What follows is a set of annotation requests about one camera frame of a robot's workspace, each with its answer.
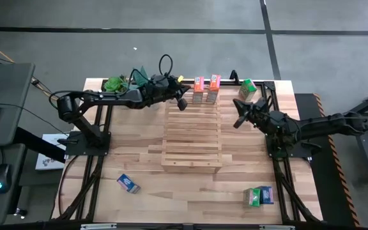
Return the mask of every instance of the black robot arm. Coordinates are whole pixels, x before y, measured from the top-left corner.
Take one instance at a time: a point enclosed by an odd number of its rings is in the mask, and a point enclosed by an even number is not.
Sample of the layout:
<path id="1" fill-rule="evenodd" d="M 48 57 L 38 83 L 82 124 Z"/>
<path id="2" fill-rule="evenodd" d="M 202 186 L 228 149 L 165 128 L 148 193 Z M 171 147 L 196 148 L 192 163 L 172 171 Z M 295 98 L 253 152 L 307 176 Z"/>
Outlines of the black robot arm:
<path id="1" fill-rule="evenodd" d="M 177 106 L 184 110 L 187 102 L 182 96 L 190 86 L 182 85 L 172 75 L 154 75 L 145 85 L 126 93 L 103 93 L 93 91 L 74 91 L 57 100 L 59 118 L 73 123 L 85 136 L 90 146 L 103 144 L 103 134 L 98 126 L 91 125 L 83 114 L 96 105 L 124 105 L 130 109 L 143 109 L 146 106 L 170 99 L 177 99 Z M 77 105 L 76 99 L 82 100 Z"/>
<path id="2" fill-rule="evenodd" d="M 362 135 L 368 130 L 366 119 L 354 112 L 334 114 L 326 117 L 295 120 L 280 111 L 269 111 L 265 98 L 256 103 L 233 100 L 239 118 L 234 124 L 238 128 L 244 121 L 266 134 L 274 148 L 287 148 L 301 140 L 331 134 Z"/>

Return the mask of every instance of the concrete floor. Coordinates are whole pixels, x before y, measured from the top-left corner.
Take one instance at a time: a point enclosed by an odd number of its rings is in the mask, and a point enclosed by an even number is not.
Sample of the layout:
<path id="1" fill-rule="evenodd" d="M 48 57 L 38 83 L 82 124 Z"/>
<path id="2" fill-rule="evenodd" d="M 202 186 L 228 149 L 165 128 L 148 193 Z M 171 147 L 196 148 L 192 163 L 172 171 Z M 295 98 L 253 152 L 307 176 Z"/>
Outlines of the concrete floor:
<path id="1" fill-rule="evenodd" d="M 272 29 L 368 31 L 368 1 L 266 0 L 266 4 Z M 0 26 L 265 28 L 259 0 L 0 0 Z M 368 95 L 367 35 L 273 35 L 273 43 L 281 79 L 293 81 L 295 93 L 320 94 L 326 113 L 345 112 Z M 34 62 L 35 77 L 53 91 L 82 89 L 87 77 L 111 77 L 141 65 L 148 73 L 157 73 L 164 53 L 174 59 L 172 72 L 186 77 L 211 73 L 228 77 L 235 69 L 241 78 L 274 79 L 265 34 L 0 32 L 0 49 L 16 62 Z M 35 88 L 29 91 L 26 107 L 63 130 L 71 129 L 55 118 L 56 111 Z M 28 114 L 21 124 L 37 135 L 55 132 Z M 354 138 L 333 138 L 360 223 L 368 227 L 368 186 L 355 183 L 368 173 L 364 156 Z"/>

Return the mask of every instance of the white paper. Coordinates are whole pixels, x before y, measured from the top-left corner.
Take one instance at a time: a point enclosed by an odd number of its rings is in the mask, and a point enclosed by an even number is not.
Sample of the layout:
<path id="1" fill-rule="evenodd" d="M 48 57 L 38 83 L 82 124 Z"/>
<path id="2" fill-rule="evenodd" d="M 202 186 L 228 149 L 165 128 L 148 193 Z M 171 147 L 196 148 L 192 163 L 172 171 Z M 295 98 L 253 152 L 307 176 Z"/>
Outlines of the white paper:
<path id="1" fill-rule="evenodd" d="M 59 139 L 66 139 L 68 138 L 65 134 L 43 134 L 42 139 L 47 141 L 51 144 L 57 145 L 57 147 L 61 148 L 62 150 L 66 149 L 66 146 L 59 144 Z M 39 153 L 38 160 L 36 161 L 36 170 L 52 170 L 52 169 L 63 169 L 64 163 L 58 162 L 54 159 L 46 157 L 45 155 Z"/>

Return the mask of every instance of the wooden crate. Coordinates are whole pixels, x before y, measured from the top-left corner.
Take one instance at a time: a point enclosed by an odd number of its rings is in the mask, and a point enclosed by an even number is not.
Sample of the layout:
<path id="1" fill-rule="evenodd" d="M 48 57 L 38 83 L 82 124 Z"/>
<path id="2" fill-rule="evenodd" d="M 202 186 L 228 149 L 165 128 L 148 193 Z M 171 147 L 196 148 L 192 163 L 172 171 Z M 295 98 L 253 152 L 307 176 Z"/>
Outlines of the wooden crate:
<path id="1" fill-rule="evenodd" d="M 175 100 L 166 103 L 162 167 L 172 173 L 216 173 L 222 167 L 219 103 L 206 103 L 206 93 L 203 103 L 192 103 L 192 91 L 184 98 L 184 111 Z"/>

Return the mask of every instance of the computer mouse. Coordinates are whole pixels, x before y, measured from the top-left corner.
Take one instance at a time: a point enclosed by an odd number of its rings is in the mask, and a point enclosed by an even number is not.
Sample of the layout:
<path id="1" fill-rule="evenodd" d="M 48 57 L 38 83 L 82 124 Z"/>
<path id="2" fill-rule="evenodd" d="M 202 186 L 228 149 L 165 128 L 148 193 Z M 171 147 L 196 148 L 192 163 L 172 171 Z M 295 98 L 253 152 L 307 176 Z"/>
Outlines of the computer mouse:
<path id="1" fill-rule="evenodd" d="M 9 164 L 0 164 L 0 194 L 11 188 L 11 167 Z"/>

